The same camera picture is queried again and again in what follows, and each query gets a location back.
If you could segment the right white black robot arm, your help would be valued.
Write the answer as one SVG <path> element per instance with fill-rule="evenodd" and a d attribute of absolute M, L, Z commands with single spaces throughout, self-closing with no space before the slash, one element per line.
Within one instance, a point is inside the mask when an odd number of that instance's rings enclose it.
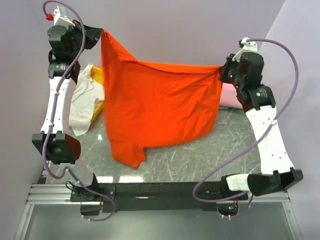
<path fill-rule="evenodd" d="M 247 116 L 260 155 L 260 172 L 234 174 L 219 187 L 222 198 L 230 200 L 237 192 L 262 196 L 290 189 L 303 180 L 302 170 L 295 169 L 287 154 L 280 132 L 276 101 L 270 87 L 261 83 L 263 57 L 256 52 L 230 54 L 219 69 L 220 81 L 231 84 Z"/>

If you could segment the orange t shirt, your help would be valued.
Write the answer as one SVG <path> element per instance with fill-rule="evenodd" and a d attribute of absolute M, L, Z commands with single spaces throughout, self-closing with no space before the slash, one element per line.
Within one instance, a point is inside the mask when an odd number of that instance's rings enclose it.
<path fill-rule="evenodd" d="M 101 63 L 105 127 L 116 162 L 137 168 L 146 148 L 190 142 L 213 130 L 222 93 L 217 65 L 138 60 L 107 31 Z"/>

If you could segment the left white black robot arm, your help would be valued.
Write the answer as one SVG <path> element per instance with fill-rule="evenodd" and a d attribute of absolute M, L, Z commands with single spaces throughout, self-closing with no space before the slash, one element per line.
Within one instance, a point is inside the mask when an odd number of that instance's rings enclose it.
<path fill-rule="evenodd" d="M 78 59 L 96 45 L 102 33 L 101 28 L 88 27 L 81 20 L 56 23 L 48 29 L 49 100 L 41 130 L 31 138 L 48 175 L 59 180 L 69 173 L 75 181 L 72 193 L 88 201 L 103 194 L 96 175 L 81 159 L 81 143 L 69 134 L 69 117 L 80 73 Z"/>

